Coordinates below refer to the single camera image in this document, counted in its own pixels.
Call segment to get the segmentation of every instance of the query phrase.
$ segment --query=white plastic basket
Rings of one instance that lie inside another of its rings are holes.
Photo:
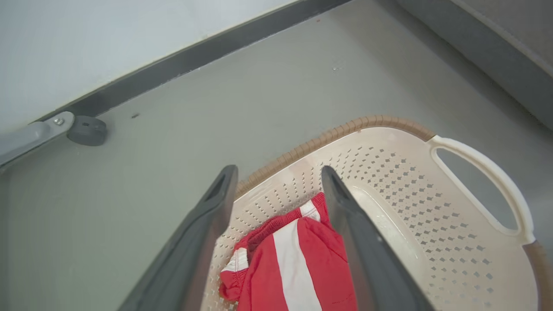
[[[510,205],[502,226],[439,159],[447,149],[479,168]],[[407,120],[360,118],[284,154],[238,186],[228,230],[217,240],[202,308],[232,310],[219,273],[248,231],[321,191],[332,166],[402,263],[440,310],[551,308],[550,270],[528,206],[513,181],[480,152]]]

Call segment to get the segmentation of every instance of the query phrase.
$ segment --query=wall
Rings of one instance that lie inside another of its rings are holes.
[[[6,0],[0,133],[294,0]]]

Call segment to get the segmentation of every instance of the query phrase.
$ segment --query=screw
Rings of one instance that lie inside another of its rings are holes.
[[[54,119],[54,124],[58,125],[58,126],[64,124],[64,122],[65,122],[65,120],[63,118],[55,118]]]

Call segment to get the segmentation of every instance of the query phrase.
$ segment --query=basket rim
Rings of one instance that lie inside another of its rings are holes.
[[[249,192],[269,177],[282,169],[303,158],[304,156],[346,136],[353,132],[371,127],[390,127],[399,129],[416,136],[424,142],[436,136],[433,131],[426,127],[404,118],[390,117],[384,115],[361,117],[351,120],[344,125],[335,127],[324,132],[318,138],[312,139],[298,147],[286,152],[268,165],[258,169],[247,179],[242,180],[236,187],[235,200]],[[534,278],[538,288],[538,310],[553,311],[553,270],[547,260],[544,248],[535,241],[523,245],[528,260],[534,271]]]

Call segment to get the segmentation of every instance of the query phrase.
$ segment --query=dark gray baseboard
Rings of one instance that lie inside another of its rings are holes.
[[[129,99],[229,53],[290,28],[350,0],[303,0],[209,38],[126,75],[42,117],[62,111],[95,117]]]

